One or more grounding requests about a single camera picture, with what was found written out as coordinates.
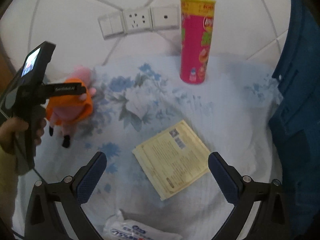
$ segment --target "pink chip can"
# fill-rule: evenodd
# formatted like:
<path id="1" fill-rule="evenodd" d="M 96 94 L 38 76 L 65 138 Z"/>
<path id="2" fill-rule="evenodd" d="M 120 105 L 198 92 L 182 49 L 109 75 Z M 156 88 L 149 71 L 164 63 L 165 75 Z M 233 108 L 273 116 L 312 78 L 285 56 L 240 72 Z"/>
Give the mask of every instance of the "pink chip can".
<path id="1" fill-rule="evenodd" d="M 181 1 L 180 78 L 189 84 L 205 79 L 213 30 L 214 0 Z"/>

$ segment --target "barcode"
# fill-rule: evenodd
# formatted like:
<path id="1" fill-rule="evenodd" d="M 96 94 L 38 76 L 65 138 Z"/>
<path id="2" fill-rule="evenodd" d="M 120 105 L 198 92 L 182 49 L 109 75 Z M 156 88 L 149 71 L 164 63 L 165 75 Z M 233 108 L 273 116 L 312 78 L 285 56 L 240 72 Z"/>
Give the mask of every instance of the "barcode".
<path id="1" fill-rule="evenodd" d="M 183 149 L 185 147 L 185 144 L 183 143 L 183 141 L 181 141 L 179 137 L 175 138 L 174 140 L 176 141 L 180 149 Z"/>

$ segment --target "person's arm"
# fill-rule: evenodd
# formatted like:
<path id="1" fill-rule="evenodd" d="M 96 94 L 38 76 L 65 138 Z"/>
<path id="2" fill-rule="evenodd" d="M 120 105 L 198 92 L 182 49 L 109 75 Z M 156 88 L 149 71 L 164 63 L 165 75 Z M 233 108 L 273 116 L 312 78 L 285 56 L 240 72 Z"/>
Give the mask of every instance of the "person's arm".
<path id="1" fill-rule="evenodd" d="M 36 132 L 36 145 L 41 143 L 46 121 L 42 120 Z M 12 227 L 15 199 L 17 196 L 17 159 L 13 152 L 13 136 L 28 129 L 28 123 L 13 117 L 0 126 L 0 217 L 7 227 Z"/>

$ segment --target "screw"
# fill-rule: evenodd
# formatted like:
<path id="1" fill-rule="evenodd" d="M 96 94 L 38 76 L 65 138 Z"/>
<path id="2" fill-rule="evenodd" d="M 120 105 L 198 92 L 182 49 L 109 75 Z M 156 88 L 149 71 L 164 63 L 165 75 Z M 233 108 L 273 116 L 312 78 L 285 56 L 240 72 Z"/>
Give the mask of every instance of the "screw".
<path id="1" fill-rule="evenodd" d="M 274 179 L 272 182 L 276 186 L 280 186 L 281 185 L 281 182 L 279 181 L 279 179 Z"/>
<path id="2" fill-rule="evenodd" d="M 63 181 L 65 183 L 69 183 L 70 181 L 72 181 L 72 177 L 71 176 L 66 176 Z"/>
<path id="3" fill-rule="evenodd" d="M 242 179 L 244 182 L 247 182 L 247 183 L 251 181 L 251 178 L 249 176 L 243 176 Z"/>
<path id="4" fill-rule="evenodd" d="M 36 181 L 35 186 L 39 187 L 41 184 L 42 184 L 42 180 L 39 179 Z"/>

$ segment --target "human hand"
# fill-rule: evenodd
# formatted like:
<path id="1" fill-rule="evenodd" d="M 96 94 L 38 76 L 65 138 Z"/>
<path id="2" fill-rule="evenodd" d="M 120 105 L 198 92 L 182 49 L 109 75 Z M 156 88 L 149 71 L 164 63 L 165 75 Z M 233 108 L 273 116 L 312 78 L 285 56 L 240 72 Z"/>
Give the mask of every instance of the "human hand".
<path id="1" fill-rule="evenodd" d="M 36 131 L 36 139 L 34 143 L 36 145 L 41 144 L 41 136 L 44 134 L 44 127 L 47 122 L 45 119 L 41 120 L 38 124 L 38 130 Z M 0 126 L 0 145 L 2 149 L 7 153 L 13 152 L 13 135 L 16 132 L 24 132 L 29 127 L 29 124 L 23 121 L 21 118 L 12 117 L 5 121 Z"/>

